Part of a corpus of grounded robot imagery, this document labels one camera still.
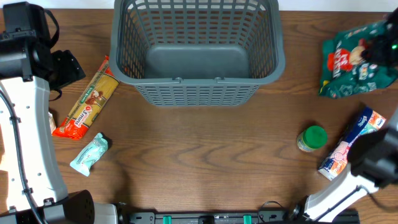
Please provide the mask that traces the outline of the green coffee bag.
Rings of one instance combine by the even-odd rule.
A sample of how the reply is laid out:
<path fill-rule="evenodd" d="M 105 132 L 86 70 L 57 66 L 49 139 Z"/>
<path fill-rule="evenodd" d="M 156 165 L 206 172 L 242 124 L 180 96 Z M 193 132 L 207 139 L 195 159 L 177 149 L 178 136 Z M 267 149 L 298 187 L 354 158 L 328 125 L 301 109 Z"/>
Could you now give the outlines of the green coffee bag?
<path fill-rule="evenodd" d="M 397 80 L 397 66 L 380 66 L 361 56 L 371 39 L 385 33 L 384 23 L 345 30 L 324 41 L 320 96 L 344 98 L 387 88 Z"/>

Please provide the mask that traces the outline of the green lid jar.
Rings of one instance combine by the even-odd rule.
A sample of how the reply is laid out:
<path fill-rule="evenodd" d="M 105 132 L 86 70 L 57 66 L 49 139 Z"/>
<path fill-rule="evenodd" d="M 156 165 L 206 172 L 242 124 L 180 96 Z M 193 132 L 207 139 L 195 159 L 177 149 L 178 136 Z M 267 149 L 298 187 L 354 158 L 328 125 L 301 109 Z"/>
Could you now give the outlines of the green lid jar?
<path fill-rule="evenodd" d="M 297 136 L 296 143 L 300 150 L 313 152 L 323 147 L 327 140 L 328 135 L 321 126 L 311 126 Z"/>

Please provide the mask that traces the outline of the grey plastic basket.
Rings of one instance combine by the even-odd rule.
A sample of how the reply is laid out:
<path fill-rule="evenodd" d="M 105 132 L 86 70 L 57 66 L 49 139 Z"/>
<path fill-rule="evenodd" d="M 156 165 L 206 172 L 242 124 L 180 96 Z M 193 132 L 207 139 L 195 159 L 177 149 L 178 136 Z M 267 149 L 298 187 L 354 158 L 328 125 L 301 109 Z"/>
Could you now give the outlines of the grey plastic basket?
<path fill-rule="evenodd" d="M 116 0 L 110 67 L 156 106 L 237 106 L 277 81 L 277 0 Z"/>

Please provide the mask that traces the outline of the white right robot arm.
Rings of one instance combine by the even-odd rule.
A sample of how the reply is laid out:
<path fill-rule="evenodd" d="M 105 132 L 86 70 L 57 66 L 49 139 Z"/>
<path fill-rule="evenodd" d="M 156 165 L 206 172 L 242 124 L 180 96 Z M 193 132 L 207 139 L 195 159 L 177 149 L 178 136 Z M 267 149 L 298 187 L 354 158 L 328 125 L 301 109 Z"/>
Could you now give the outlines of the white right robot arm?
<path fill-rule="evenodd" d="M 338 33 L 323 44 L 320 96 L 340 99 L 387 88 L 397 80 L 397 13 Z M 302 223 L 348 223 L 343 211 L 397 183 L 397 117 L 364 108 L 319 172 L 327 188 L 305 197 L 287 216 Z"/>

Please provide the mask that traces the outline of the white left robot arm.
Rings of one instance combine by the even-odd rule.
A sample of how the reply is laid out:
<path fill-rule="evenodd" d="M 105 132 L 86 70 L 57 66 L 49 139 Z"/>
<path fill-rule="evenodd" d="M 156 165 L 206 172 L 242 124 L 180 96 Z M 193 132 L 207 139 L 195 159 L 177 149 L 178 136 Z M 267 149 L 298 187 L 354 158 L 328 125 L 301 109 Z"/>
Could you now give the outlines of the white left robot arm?
<path fill-rule="evenodd" d="M 50 92 L 85 73 L 67 50 L 53 51 L 53 14 L 28 2 L 2 8 L 1 134 L 8 173 L 2 223 L 117 224 L 113 204 L 93 201 L 89 191 L 69 193 L 55 157 L 49 118 Z"/>

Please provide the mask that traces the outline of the colourful tissue pack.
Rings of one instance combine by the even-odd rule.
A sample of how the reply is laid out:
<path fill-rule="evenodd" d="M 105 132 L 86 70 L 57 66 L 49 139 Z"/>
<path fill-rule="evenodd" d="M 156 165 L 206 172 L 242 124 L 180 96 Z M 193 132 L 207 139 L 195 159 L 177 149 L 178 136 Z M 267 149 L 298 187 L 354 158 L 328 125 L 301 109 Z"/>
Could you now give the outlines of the colourful tissue pack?
<path fill-rule="evenodd" d="M 333 180 L 337 177 L 348 163 L 347 155 L 355 140 L 359 136 L 380 130 L 385 122 L 385 117 L 366 106 L 349 123 L 334 150 L 320 164 L 318 167 L 319 173 L 328 180 Z"/>

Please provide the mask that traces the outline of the orange spaghetti packet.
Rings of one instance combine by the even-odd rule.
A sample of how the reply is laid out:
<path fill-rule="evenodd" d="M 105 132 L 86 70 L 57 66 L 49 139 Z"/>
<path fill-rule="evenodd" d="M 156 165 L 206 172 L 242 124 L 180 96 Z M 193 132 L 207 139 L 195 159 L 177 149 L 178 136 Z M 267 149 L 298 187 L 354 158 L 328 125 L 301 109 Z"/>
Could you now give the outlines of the orange spaghetti packet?
<path fill-rule="evenodd" d="M 84 92 L 52 135 L 73 140 L 82 139 L 118 85 L 119 80 L 113 75 L 109 66 L 109 56 L 105 56 Z"/>

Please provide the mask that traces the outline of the beige brown snack bag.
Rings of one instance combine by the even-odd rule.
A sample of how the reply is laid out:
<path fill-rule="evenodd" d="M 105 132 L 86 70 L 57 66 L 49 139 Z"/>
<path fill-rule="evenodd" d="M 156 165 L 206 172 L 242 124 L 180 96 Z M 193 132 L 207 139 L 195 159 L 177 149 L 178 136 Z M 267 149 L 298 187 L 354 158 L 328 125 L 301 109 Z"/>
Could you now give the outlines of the beige brown snack bag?
<path fill-rule="evenodd" d="M 53 114 L 49 112 L 49 125 L 50 125 L 50 132 L 54 132 L 56 130 L 55 120 L 53 118 Z"/>

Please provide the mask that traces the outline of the teal wipes packet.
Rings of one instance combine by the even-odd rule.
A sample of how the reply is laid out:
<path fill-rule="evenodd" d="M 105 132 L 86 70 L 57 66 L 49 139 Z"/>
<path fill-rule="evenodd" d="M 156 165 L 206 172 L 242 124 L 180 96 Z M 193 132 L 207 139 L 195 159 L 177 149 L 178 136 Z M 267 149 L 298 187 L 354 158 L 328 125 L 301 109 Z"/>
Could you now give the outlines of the teal wipes packet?
<path fill-rule="evenodd" d="M 93 140 L 71 161 L 70 167 L 88 177 L 91 167 L 108 150 L 108 141 L 102 133 L 98 133 Z"/>

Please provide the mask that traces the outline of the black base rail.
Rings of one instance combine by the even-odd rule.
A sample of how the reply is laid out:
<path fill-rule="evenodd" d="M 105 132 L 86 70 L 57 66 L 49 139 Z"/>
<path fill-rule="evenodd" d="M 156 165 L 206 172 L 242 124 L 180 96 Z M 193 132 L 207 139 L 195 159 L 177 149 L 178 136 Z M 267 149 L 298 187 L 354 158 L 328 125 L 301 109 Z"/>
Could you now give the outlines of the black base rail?
<path fill-rule="evenodd" d="M 153 213 L 137 212 L 121 215 L 119 223 L 128 224 L 271 224 L 310 223 L 306 220 L 289 220 L 281 209 L 238 213 Z"/>

